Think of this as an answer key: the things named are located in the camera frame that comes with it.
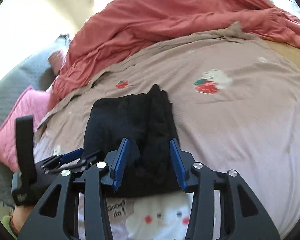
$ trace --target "pink bed sheet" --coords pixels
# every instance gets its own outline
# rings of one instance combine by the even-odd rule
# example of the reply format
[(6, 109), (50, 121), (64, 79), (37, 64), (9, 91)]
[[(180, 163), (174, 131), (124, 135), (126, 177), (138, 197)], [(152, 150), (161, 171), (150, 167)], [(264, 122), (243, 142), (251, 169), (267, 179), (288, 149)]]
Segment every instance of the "pink bed sheet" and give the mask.
[(99, 71), (156, 42), (236, 21), (244, 32), (300, 48), (300, 21), (269, 0), (114, 0), (76, 34), (52, 93), (61, 100)]

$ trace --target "pink pillow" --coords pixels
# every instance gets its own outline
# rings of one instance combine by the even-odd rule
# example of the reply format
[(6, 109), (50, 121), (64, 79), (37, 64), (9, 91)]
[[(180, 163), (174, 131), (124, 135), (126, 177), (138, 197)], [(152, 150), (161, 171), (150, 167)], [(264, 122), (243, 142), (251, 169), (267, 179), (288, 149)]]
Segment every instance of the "pink pillow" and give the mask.
[(19, 170), (16, 155), (15, 119), (26, 115), (34, 116), (34, 129), (47, 114), (51, 94), (28, 87), (18, 98), (10, 114), (0, 127), (0, 162), (13, 172)]
[(48, 58), (48, 61), (56, 76), (59, 75), (60, 69), (62, 68), (63, 64), (66, 61), (67, 52), (68, 49), (66, 47), (63, 47), (62, 49), (53, 52)]

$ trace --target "black garment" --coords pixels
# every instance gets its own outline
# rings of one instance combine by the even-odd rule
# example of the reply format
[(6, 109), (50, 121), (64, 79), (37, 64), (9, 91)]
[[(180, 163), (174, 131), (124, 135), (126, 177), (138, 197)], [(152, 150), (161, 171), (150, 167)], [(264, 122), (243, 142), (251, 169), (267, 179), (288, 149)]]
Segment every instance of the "black garment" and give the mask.
[(84, 155), (117, 150), (124, 137), (130, 142), (130, 155), (115, 196), (137, 197), (179, 189), (169, 153), (170, 140), (178, 140), (172, 104), (158, 85), (147, 94), (96, 101), (84, 135)]

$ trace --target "blue rubber pad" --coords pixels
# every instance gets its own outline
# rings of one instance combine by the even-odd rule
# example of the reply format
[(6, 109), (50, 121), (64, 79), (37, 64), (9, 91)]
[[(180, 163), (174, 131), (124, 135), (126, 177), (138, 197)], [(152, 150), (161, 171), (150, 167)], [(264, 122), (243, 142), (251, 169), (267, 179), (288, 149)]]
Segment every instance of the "blue rubber pad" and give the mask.
[(122, 148), (118, 149), (120, 151), (120, 155), (117, 161), (117, 164), (114, 168), (114, 181), (113, 181), (113, 188), (115, 191), (121, 186), (122, 177), (124, 173), (124, 169), (126, 167), (128, 155), (129, 155), (129, 140), (126, 139)]
[(76, 159), (79, 159), (82, 156), (82, 154), (83, 154), (83, 149), (79, 148), (77, 150), (74, 150), (72, 152), (63, 155), (63, 157), (60, 159), (60, 162), (62, 164), (73, 162)]
[(186, 182), (186, 169), (183, 166), (178, 148), (173, 140), (170, 141), (170, 156), (179, 187), (185, 191), (188, 188)]

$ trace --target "metal pivot bolt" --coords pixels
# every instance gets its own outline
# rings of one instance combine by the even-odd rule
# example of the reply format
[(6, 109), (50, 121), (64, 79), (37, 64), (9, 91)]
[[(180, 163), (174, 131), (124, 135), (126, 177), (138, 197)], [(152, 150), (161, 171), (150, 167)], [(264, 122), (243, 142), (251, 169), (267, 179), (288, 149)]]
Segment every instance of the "metal pivot bolt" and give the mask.
[(63, 170), (63, 171), (61, 171), (61, 175), (62, 176), (68, 176), (70, 174), (70, 171), (69, 170)]
[(235, 171), (235, 170), (229, 170), (229, 175), (230, 175), (231, 177), (236, 177), (236, 176), (238, 175), (238, 173), (237, 173), (237, 171)]
[(107, 164), (105, 163), (105, 162), (98, 162), (97, 163), (97, 167), (99, 168), (99, 169), (103, 169), (104, 167), (106, 167), (107, 166)]
[(196, 169), (201, 169), (203, 167), (203, 164), (202, 163), (194, 163), (193, 166), (196, 168)]

